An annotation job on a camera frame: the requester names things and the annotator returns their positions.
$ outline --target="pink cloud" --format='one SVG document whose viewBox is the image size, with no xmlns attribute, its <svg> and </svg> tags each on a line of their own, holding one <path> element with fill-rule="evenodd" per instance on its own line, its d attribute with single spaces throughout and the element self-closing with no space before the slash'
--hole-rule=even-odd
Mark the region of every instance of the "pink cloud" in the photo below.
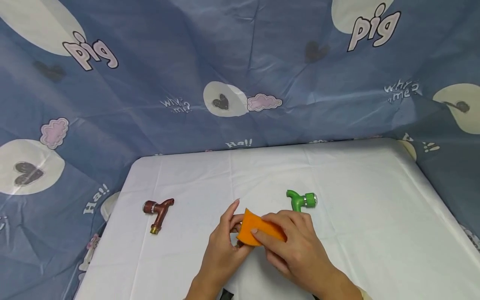
<svg viewBox="0 0 480 300">
<path fill-rule="evenodd" d="M 42 132 L 40 142 L 52 150 L 57 148 L 63 144 L 63 139 L 67 136 L 68 124 L 68 120 L 65 118 L 50 120 L 48 124 L 40 128 Z"/>
<path fill-rule="evenodd" d="M 255 97 L 248 98 L 247 103 L 247 109 L 249 111 L 262 111 L 264 109 L 277 108 L 282 105 L 283 101 L 274 96 L 257 94 Z"/>
</svg>

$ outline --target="person's right hand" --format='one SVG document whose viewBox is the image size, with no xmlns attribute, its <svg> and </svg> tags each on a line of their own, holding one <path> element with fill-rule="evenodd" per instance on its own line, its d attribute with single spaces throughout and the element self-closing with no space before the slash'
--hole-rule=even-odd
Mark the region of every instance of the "person's right hand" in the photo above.
<svg viewBox="0 0 480 300">
<path fill-rule="evenodd" d="M 252 234 L 264 245 L 267 260 L 287 279 L 322 300 L 361 300 L 360 290 L 330 262 L 309 214 L 282 210 L 262 217 L 279 225 L 287 241 L 260 230 Z"/>
</svg>

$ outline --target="faucet spout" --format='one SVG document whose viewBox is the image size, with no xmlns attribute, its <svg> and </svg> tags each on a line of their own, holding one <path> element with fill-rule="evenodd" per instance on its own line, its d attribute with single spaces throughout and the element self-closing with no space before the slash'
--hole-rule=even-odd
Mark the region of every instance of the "faucet spout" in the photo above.
<svg viewBox="0 0 480 300">
<path fill-rule="evenodd" d="M 162 229 L 162 223 L 167 215 L 168 208 L 175 203 L 175 199 L 167 199 L 161 204 L 158 204 L 155 201 L 147 201 L 144 204 L 143 211 L 146 214 L 158 214 L 156 216 L 155 222 L 150 227 L 151 234 L 158 234 L 159 231 Z"/>
</svg>

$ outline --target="wrist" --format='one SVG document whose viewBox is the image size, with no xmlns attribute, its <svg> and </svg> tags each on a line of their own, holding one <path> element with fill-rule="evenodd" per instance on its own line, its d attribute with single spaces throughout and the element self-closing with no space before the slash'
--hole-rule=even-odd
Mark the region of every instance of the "wrist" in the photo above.
<svg viewBox="0 0 480 300">
<path fill-rule="evenodd" d="M 329 278 L 324 290 L 314 295 L 321 300 L 363 300 L 359 288 L 342 271 L 337 270 Z"/>
<path fill-rule="evenodd" d="M 185 300 L 215 300 L 221 289 L 221 285 L 199 273 L 192 280 Z"/>
</svg>

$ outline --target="orange sponge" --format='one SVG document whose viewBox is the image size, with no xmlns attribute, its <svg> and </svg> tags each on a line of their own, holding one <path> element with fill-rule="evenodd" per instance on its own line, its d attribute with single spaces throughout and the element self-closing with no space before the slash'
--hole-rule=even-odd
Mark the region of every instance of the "orange sponge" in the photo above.
<svg viewBox="0 0 480 300">
<path fill-rule="evenodd" d="M 261 246 L 262 244 L 252 235 L 252 229 L 257 228 L 279 240 L 287 241 L 287 236 L 282 228 L 271 222 L 265 222 L 259 216 L 245 209 L 243 221 L 237 239 L 250 246 Z"/>
</svg>

